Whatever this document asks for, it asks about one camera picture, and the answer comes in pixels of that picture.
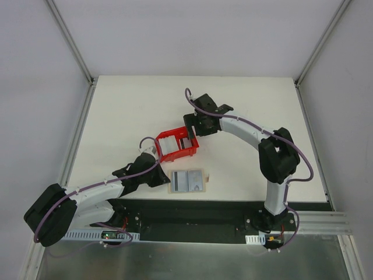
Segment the white magnetic stripe card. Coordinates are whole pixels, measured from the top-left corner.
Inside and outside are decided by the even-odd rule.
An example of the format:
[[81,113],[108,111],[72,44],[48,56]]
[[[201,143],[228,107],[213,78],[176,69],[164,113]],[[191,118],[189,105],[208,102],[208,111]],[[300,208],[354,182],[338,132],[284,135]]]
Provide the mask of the white magnetic stripe card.
[[187,171],[172,172],[171,191],[173,193],[187,193],[189,191]]

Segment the beige leather card holder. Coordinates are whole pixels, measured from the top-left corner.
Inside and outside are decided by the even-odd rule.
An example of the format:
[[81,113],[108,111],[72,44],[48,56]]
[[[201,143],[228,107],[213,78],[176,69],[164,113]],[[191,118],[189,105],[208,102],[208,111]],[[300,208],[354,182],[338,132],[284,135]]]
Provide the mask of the beige leather card holder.
[[170,194],[203,193],[209,182],[209,174],[203,169],[170,170],[168,178]]

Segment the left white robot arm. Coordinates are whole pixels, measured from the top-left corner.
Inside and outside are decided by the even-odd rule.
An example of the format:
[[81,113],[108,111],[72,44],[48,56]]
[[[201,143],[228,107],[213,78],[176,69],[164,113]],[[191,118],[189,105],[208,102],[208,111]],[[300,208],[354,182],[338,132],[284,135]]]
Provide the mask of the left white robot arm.
[[34,242],[49,247],[74,228],[98,222],[119,226],[124,214],[110,200],[133,193],[142,184],[158,187],[169,182],[159,160],[143,152],[99,183],[82,188],[49,185],[26,211],[24,221],[34,233]]

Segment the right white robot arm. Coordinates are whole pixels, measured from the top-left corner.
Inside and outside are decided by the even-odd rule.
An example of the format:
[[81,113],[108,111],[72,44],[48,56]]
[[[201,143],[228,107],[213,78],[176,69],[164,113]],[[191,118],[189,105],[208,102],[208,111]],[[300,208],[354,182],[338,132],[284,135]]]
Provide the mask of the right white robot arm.
[[289,131],[280,128],[265,133],[256,124],[249,124],[238,116],[231,106],[217,106],[208,94],[194,99],[190,90],[185,89],[187,101],[195,111],[184,115],[188,135],[208,136],[219,131],[232,134],[250,144],[259,153],[259,167],[267,179],[266,199],[262,212],[251,218],[251,226],[258,231],[270,233],[282,225],[288,210],[286,208],[286,183],[295,173],[300,157],[294,149]]

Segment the magnetic stripe card in bin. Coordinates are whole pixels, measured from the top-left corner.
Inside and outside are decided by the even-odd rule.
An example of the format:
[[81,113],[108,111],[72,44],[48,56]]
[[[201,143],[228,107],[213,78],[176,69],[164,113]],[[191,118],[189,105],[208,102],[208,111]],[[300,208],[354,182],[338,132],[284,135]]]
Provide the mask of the magnetic stripe card in bin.
[[191,147],[191,142],[188,138],[181,138],[180,145],[181,145],[181,149],[188,149]]

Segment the white VIP card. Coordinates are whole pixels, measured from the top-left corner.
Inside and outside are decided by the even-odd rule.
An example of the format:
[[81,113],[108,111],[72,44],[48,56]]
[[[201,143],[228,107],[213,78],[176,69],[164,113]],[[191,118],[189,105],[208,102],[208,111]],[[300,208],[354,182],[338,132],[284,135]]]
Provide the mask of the white VIP card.
[[188,190],[190,192],[203,191],[203,171],[190,170],[188,172]]

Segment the red plastic bin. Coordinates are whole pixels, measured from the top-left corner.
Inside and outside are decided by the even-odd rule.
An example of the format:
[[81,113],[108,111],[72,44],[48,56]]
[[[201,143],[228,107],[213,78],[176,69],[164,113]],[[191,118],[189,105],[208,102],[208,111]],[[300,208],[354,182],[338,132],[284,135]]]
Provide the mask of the red plastic bin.
[[199,143],[196,137],[195,139],[188,138],[191,142],[191,147],[188,149],[181,149],[181,138],[188,138],[186,127],[164,131],[156,137],[159,143],[157,151],[161,162],[173,162],[176,159],[193,156],[197,153]]

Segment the aluminium rail profile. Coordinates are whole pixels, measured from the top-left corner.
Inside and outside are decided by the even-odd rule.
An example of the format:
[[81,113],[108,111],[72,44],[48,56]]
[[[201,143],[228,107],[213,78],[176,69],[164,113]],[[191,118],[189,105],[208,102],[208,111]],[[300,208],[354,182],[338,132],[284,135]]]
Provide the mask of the aluminium rail profile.
[[347,215],[337,211],[298,211],[293,215],[295,225],[300,218],[301,235],[352,235]]

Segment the left aluminium frame post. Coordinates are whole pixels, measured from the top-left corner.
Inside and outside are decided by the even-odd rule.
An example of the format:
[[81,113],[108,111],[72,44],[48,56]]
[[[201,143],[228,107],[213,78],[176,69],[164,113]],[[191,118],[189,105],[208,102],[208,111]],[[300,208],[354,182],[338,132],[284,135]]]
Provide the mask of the left aluminium frame post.
[[66,22],[63,19],[62,13],[60,12],[59,8],[57,7],[55,1],[53,0],[45,0],[44,1],[47,9],[49,10],[51,16],[53,17],[57,28],[59,29],[66,45],[68,46],[74,60],[76,61],[80,71],[82,72],[85,80],[88,82],[89,85],[94,83],[94,76],[92,75],[91,71],[89,70]]

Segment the aluminium frame post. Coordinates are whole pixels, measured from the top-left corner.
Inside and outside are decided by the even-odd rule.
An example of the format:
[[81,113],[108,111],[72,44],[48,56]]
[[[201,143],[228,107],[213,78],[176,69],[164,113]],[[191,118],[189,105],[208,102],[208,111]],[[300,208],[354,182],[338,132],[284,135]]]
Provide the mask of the aluminium frame post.
[[346,13],[349,6],[353,3],[352,0],[342,0],[339,3],[339,6],[337,7],[336,11],[334,12],[331,20],[327,24],[326,28],[322,32],[319,40],[317,41],[315,47],[313,48],[310,56],[308,57],[305,65],[303,66],[300,74],[295,78],[294,84],[296,88],[299,88],[302,84],[303,80],[307,76],[309,70],[315,63],[316,59],[322,52],[324,46],[326,46],[326,43],[328,42],[329,38],[331,37],[334,30],[337,28],[339,22],[341,21],[342,17]]
[[92,75],[91,71],[89,70],[66,22],[63,19],[62,13],[60,12],[59,8],[57,7],[55,1],[53,0],[45,0],[44,1],[47,9],[49,10],[51,16],[53,17],[57,28],[59,29],[66,45],[68,46],[74,60],[76,61],[80,71],[82,72],[85,80],[88,82],[89,85],[94,83],[94,76]]

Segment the right aluminium frame post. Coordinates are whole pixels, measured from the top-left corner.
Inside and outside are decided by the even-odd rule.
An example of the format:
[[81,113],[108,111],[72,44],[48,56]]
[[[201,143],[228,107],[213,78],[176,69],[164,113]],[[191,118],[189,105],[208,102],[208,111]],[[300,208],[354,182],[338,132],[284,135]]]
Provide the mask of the right aluminium frame post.
[[315,63],[316,59],[322,52],[324,46],[326,46],[326,43],[328,42],[329,38],[331,37],[334,30],[337,28],[339,22],[341,21],[342,17],[346,13],[349,6],[353,3],[352,0],[342,0],[339,3],[339,6],[337,7],[336,11],[334,12],[331,20],[327,24],[326,28],[322,32],[319,40],[317,41],[315,47],[313,48],[310,56],[308,57],[305,65],[303,66],[300,74],[295,78],[294,84],[296,88],[299,88],[302,84],[303,80],[307,76],[309,70]]

